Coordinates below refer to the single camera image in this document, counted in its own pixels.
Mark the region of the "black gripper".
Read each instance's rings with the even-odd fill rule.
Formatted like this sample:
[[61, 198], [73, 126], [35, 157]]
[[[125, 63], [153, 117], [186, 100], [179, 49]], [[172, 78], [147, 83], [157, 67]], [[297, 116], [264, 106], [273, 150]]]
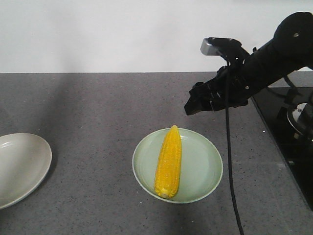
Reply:
[[221, 67], [217, 75], [208, 82], [197, 82], [189, 91], [189, 99], [184, 106], [188, 116], [202, 111], [219, 111], [224, 109], [224, 98], [227, 74], [230, 74], [228, 104], [231, 107], [244, 106], [250, 95], [246, 86], [251, 86], [254, 72], [241, 67], [231, 70], [227, 66]]

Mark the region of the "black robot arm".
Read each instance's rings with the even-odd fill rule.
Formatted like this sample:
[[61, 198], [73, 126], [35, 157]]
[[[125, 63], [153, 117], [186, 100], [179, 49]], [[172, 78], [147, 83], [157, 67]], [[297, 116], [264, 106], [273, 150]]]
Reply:
[[228, 64], [213, 79], [193, 86], [184, 106], [186, 114], [246, 106], [251, 96], [277, 80], [301, 68], [313, 67], [313, 15], [289, 15], [273, 38], [252, 54], [235, 39], [217, 37], [203, 39], [201, 52], [221, 56]]

